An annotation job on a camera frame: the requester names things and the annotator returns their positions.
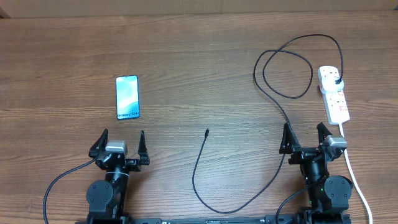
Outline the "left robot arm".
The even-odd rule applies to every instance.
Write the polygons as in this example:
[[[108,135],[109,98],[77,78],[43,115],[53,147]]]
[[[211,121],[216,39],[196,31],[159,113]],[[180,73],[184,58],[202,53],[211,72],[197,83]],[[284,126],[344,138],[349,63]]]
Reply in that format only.
[[[106,173],[103,180],[93,182],[86,191],[89,204],[87,223],[134,223],[124,208],[129,173],[140,172],[142,166],[150,164],[144,131],[140,133],[137,154],[138,159],[128,159],[127,143],[123,140],[109,140],[107,129],[91,146],[88,156]]]

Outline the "Galaxy S24 smartphone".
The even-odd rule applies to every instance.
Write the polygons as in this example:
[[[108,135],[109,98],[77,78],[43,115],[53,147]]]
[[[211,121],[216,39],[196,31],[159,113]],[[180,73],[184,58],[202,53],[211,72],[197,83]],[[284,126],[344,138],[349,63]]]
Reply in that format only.
[[[139,79],[136,75],[116,78],[117,119],[140,117]]]

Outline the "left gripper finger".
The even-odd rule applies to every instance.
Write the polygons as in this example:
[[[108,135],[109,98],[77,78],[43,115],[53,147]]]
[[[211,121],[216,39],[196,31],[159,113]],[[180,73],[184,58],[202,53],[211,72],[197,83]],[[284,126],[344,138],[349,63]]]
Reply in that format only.
[[[91,158],[97,158],[101,151],[105,150],[108,142],[108,129],[105,129],[100,138],[90,147],[88,156]]]
[[[139,141],[139,147],[138,147],[137,153],[139,155],[140,165],[149,165],[150,164],[150,158],[149,158],[149,154],[148,154],[147,146],[146,146],[145,132],[143,130],[141,130],[141,133],[140,133],[140,141]]]

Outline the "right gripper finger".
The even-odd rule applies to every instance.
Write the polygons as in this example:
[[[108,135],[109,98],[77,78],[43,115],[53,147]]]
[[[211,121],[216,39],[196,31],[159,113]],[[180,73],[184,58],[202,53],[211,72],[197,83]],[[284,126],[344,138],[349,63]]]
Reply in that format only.
[[[317,124],[317,131],[319,145],[329,146],[330,143],[328,142],[328,136],[331,136],[331,132],[328,128],[321,122]]]
[[[297,139],[291,124],[285,123],[279,153],[293,154],[299,149],[300,149],[299,140]]]

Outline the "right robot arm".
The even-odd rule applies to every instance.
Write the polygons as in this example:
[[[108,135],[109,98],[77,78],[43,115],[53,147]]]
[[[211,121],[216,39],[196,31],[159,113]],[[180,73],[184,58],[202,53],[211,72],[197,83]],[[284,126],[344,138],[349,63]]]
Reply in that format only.
[[[349,208],[353,183],[341,175],[330,175],[328,163],[344,154],[346,139],[333,135],[323,123],[317,125],[317,147],[302,147],[290,123],[284,124],[279,152],[289,155],[290,165],[299,165],[305,179],[305,187],[285,199],[275,213],[276,223],[350,223]],[[307,192],[310,206],[296,214],[282,215],[283,206]]]

